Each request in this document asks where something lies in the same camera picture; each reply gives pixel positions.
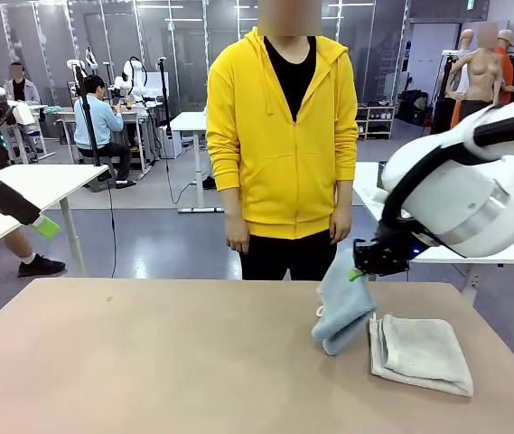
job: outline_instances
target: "man in light blue shirt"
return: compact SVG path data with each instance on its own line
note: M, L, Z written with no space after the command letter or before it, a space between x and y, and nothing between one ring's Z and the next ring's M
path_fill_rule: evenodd
M113 108L104 102L106 83L98 75L89 75L84 79L86 93L88 93L88 104L90 115L94 126L94 135L100 156L119 156L120 167L116 177L116 188L126 188L136 185L134 181L128 181L130 173L130 160L132 155L128 146L119 145L110 141L110 131L122 131L124 120L120 114L120 104ZM86 126L86 117L82 108L82 101L78 99L74 104L76 115L76 132L74 140L79 152L83 156L92 157L92 147Z

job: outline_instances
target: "shiny blue floor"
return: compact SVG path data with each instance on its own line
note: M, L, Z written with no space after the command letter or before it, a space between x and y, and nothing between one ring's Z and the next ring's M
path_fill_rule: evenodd
M370 237L375 222L363 207L355 206L353 210L350 237ZM116 210L114 214L117 227L115 277L240 277L238 256L224 245L222 214L179 215L174 210ZM62 224L60 212L49 212L49 215ZM110 211L74 211L74 221L89 274L110 277L114 257ZM52 241L33 231L26 233L39 253L69 263L66 276L76 274L65 231ZM350 241L344 241L340 248L349 246ZM28 278L17 277L17 266L17 258L0 244L0 309L30 282ZM404 274L388 279L406 278ZM463 276L450 265L416 264L409 279L459 286ZM475 307L514 352L514 266L481 269L481 291Z

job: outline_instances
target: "person's right hand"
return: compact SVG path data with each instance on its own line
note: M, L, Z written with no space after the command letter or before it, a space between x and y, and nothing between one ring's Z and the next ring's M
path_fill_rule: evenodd
M225 218L225 235L227 237L227 247L238 253L248 253L248 225L242 215Z
M465 94L452 92L449 94L449 98L455 99L456 101L465 101Z

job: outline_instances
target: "light blue shirt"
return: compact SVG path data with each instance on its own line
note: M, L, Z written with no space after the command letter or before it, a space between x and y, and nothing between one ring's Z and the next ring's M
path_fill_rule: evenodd
M96 97L88 95L88 104L90 105L90 115L92 116L92 124L94 125L96 143L98 147L103 147L110 143L110 131L122 131L124 120L121 114L115 114L114 111L112 111L108 103L100 101ZM90 139L81 99L78 99L74 103L74 115L76 116L74 141L78 147L90 149Z

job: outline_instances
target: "mannequin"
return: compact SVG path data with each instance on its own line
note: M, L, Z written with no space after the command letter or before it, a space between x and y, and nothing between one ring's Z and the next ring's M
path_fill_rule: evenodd
M494 52L498 42L498 25L495 23L480 24L478 45L480 48L463 56L452 67L450 81L447 83L447 95L461 101L459 119L484 109L491 104L500 102L500 89L503 80L501 72L501 57ZM465 93L454 92L451 89L453 76L467 65L469 88Z
M457 59L460 60L471 52L470 47L472 46L473 36L475 33L472 29L466 29L462 32L459 41L459 52L457 53ZM459 86L457 87L458 93L465 93L467 88L470 86L470 81L467 76L467 65L464 65L461 70L461 77L459 80ZM455 101L455 109L453 110L452 125L451 128L459 124L459 110L462 108L462 102L460 100Z
M509 104L513 86L513 64L508 56L508 48L513 47L514 34L511 30L501 30L498 33L498 46L495 52L501 57L501 70L503 83L501 84L501 102Z

